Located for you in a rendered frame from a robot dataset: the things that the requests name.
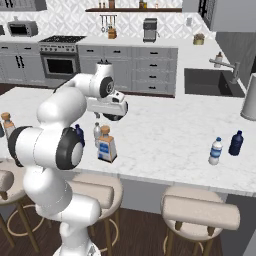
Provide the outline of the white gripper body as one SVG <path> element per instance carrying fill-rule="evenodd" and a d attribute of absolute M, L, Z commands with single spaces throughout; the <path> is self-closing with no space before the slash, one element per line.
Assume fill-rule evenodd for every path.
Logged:
<path fill-rule="evenodd" d="M 106 98 L 87 98 L 87 110 L 102 114 L 125 116 L 128 107 L 123 97 L 110 96 Z"/>

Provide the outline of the clear plastic bottle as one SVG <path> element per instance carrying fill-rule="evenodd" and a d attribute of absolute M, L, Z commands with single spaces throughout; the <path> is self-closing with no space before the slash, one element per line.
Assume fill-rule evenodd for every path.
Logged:
<path fill-rule="evenodd" d="M 95 123 L 93 133 L 94 133 L 95 146 L 98 148 L 98 140 L 99 140 L 99 137 L 101 136 L 101 127 L 98 122 Z"/>

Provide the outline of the dark blue plastic bottle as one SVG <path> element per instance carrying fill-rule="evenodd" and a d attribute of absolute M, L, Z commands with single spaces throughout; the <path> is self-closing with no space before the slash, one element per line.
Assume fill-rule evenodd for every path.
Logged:
<path fill-rule="evenodd" d="M 238 130 L 237 133 L 232 137 L 231 144 L 229 146 L 229 154 L 232 156 L 238 156 L 240 153 L 241 146 L 243 144 L 242 131 Z"/>
<path fill-rule="evenodd" d="M 76 124 L 76 125 L 75 125 L 75 129 L 76 129 L 77 135 L 78 135 L 79 138 L 80 138 L 80 142 L 81 142 L 82 146 L 84 147 L 84 146 L 85 146 L 84 132 L 83 132 L 83 130 L 80 128 L 80 125 L 79 125 L 79 124 Z"/>

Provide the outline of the square glass bottle blue label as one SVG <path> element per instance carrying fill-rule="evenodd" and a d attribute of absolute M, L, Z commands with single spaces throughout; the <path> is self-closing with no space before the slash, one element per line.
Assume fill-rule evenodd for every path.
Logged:
<path fill-rule="evenodd" d="M 109 132 L 110 127 L 108 125 L 101 127 L 101 136 L 98 138 L 98 158 L 112 163 L 117 157 L 117 151 L 114 137 Z"/>

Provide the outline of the grey base cupboard run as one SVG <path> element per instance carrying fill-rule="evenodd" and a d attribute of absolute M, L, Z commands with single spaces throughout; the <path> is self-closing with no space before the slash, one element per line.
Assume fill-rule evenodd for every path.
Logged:
<path fill-rule="evenodd" d="M 0 64 L 7 83 L 45 85 L 39 48 L 35 42 L 0 42 Z"/>
<path fill-rule="evenodd" d="M 174 97 L 177 48 L 148 46 L 78 46 L 83 73 L 93 74 L 101 60 L 113 65 L 115 88 L 137 95 Z"/>

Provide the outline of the steel cooker with oven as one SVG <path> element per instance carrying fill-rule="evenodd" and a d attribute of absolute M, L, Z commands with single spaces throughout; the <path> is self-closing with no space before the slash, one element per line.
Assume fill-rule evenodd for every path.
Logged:
<path fill-rule="evenodd" d="M 76 43 L 84 36 L 53 35 L 38 43 L 41 61 L 48 79 L 69 79 L 80 72 Z"/>

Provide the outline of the beige padded bar stool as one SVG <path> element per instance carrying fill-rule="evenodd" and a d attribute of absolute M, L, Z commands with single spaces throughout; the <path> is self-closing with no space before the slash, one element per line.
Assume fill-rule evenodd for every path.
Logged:
<path fill-rule="evenodd" d="M 161 199 L 161 214 L 167 225 L 163 242 L 165 256 L 172 255 L 174 236 L 194 243 L 193 256 L 201 248 L 209 256 L 214 239 L 223 229 L 237 230 L 240 212 L 226 204 L 217 193 L 191 187 L 171 186 Z"/>
<path fill-rule="evenodd" d="M 113 256 L 112 248 L 120 240 L 119 209 L 123 200 L 123 186 L 116 177 L 99 174 L 78 174 L 69 182 L 74 193 L 86 195 L 99 201 L 104 222 L 106 247 L 101 252 Z"/>
<path fill-rule="evenodd" d="M 4 221 L 1 214 L 0 229 L 3 231 L 12 247 L 15 246 L 13 236 L 28 236 L 34 250 L 39 252 L 39 246 L 34 237 L 34 232 L 42 225 L 44 219 L 41 219 L 40 223 L 34 229 L 31 228 L 25 212 L 27 206 L 22 205 L 22 200 L 26 196 L 26 192 L 23 188 L 24 174 L 25 168 L 18 167 L 13 160 L 0 160 L 0 206 L 15 204 L 26 232 L 22 234 L 14 233 L 10 229 L 11 217 L 9 217 L 7 221 Z"/>

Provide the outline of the grey coffee machine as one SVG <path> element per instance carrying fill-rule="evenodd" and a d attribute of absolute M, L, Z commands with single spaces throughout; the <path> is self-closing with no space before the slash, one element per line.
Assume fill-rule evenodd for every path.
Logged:
<path fill-rule="evenodd" d="M 156 38 L 159 36 L 157 31 L 157 19 L 156 18 L 145 18 L 143 21 L 143 42 L 152 42 L 156 41 Z"/>

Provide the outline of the glass bottle with cork stopper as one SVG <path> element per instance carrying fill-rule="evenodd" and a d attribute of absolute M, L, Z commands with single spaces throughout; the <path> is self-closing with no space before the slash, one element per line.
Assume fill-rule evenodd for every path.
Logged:
<path fill-rule="evenodd" d="M 9 138 L 11 133 L 15 130 L 15 125 L 11 121 L 11 115 L 9 112 L 3 112 L 1 114 L 3 122 L 0 122 L 0 135 Z"/>

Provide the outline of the dark sink basin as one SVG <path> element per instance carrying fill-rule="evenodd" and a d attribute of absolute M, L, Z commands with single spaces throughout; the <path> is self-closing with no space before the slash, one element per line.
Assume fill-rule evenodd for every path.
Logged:
<path fill-rule="evenodd" d="M 244 98 L 238 83 L 232 84 L 229 70 L 184 69 L 185 93 L 204 96 Z"/>

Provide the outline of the white plastic bottle blue label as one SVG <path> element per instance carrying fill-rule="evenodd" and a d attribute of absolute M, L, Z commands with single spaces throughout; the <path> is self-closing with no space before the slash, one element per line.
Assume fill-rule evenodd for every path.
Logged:
<path fill-rule="evenodd" d="M 219 163 L 219 158 L 222 152 L 222 139 L 217 137 L 216 140 L 213 142 L 208 162 L 211 165 L 217 165 Z"/>

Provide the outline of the potted plant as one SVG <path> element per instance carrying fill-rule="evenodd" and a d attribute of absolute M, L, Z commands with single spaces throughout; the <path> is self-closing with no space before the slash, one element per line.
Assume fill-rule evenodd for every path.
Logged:
<path fill-rule="evenodd" d="M 194 45 L 203 45 L 205 36 L 202 33 L 194 35 L 193 44 Z"/>

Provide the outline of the grey toaster oven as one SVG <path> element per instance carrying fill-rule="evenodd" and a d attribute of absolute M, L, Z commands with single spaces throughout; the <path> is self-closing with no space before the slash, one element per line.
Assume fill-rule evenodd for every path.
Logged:
<path fill-rule="evenodd" d="M 7 27 L 13 37 L 33 37 L 38 34 L 35 21 L 11 21 L 7 23 Z"/>

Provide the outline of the white soap dispenser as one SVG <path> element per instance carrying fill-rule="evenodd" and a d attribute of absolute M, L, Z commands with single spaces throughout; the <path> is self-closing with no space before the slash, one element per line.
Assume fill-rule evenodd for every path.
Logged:
<path fill-rule="evenodd" d="M 223 59 L 223 56 L 222 56 L 222 53 L 221 52 L 219 52 L 217 55 L 216 55 L 216 57 L 215 57 L 215 61 L 216 61 L 216 63 L 214 64 L 214 67 L 215 68 L 220 68 L 221 67 L 221 62 L 222 62 L 222 59 Z"/>

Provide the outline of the grey tap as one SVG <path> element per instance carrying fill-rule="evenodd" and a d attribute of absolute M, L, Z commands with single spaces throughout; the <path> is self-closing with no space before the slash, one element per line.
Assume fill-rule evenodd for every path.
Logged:
<path fill-rule="evenodd" d="M 239 62 L 235 62 L 234 65 L 232 64 L 228 64 L 228 63 L 224 63 L 222 61 L 218 61 L 218 60 L 213 60 L 213 59 L 209 59 L 209 62 L 210 63 L 214 63 L 214 64 L 219 64 L 221 66 L 225 66 L 225 67 L 229 67 L 229 68 L 232 68 L 233 69 L 233 77 L 230 81 L 230 83 L 232 84 L 236 84 L 238 79 L 239 79 L 239 68 L 240 68 L 240 63 Z"/>

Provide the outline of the grey tall cupboard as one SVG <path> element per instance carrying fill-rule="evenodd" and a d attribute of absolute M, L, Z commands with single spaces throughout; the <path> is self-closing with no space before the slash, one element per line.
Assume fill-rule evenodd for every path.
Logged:
<path fill-rule="evenodd" d="M 256 0 L 199 0 L 198 12 L 210 31 L 256 32 Z"/>

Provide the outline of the rail with hanging tools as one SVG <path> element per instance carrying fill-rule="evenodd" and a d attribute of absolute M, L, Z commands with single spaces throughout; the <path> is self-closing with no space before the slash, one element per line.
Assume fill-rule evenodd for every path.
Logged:
<path fill-rule="evenodd" d="M 110 29 L 116 28 L 116 15 L 101 14 L 101 32 L 107 33 Z"/>

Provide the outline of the dark wooden wall shelf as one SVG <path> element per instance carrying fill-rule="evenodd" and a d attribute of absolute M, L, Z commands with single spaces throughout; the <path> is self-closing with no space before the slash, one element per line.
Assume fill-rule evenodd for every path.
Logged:
<path fill-rule="evenodd" d="M 182 8 L 90 8 L 85 12 L 174 12 L 182 13 Z"/>

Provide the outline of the grey wall cupboard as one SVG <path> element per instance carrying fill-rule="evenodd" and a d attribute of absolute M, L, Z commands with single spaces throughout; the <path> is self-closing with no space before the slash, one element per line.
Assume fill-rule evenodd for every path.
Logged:
<path fill-rule="evenodd" d="M 0 0 L 0 11 L 44 11 L 46 0 Z"/>

